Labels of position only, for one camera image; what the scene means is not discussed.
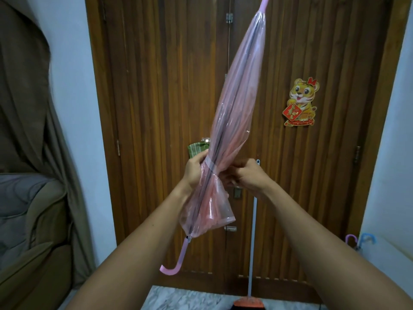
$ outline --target person's left arm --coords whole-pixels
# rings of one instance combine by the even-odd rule
[[[140,309],[165,258],[179,215],[198,185],[201,152],[190,159],[185,175],[158,208],[99,266],[66,310]]]

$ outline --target brown wooden door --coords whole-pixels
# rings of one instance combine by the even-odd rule
[[[187,146],[209,137],[227,72],[228,0],[103,1],[128,235],[182,178]],[[166,267],[184,237],[178,228]],[[182,271],[158,284],[222,293],[224,248],[223,229],[194,239]]]
[[[233,0],[230,59],[260,0]],[[261,84],[240,155],[261,166],[306,211],[343,237],[357,171],[354,155],[374,97],[391,0],[270,0]],[[294,81],[317,79],[312,126],[288,127],[282,111]],[[245,295],[253,197],[232,200],[225,292]],[[259,202],[253,295],[317,301],[270,208]]]

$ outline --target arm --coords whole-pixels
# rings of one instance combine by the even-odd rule
[[[328,309],[413,309],[413,300],[400,287],[313,219],[255,160],[230,167],[223,179],[248,188],[273,205],[289,243]]]
[[[140,309],[159,274],[184,203],[198,185],[207,151],[190,159],[185,175],[158,208],[99,266],[67,310]]]

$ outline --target curtain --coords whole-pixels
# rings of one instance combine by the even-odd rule
[[[78,287],[96,266],[80,183],[51,99],[49,63],[27,4],[0,0],[0,172],[43,173],[64,184]]]

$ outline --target transparent plastic umbrella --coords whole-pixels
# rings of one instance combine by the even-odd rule
[[[208,156],[201,165],[201,180],[180,217],[187,237],[177,265],[172,270],[162,266],[164,274],[178,273],[192,238],[235,221],[218,176],[233,162],[250,133],[264,54],[267,4],[268,0],[262,0],[225,80],[212,124]]]

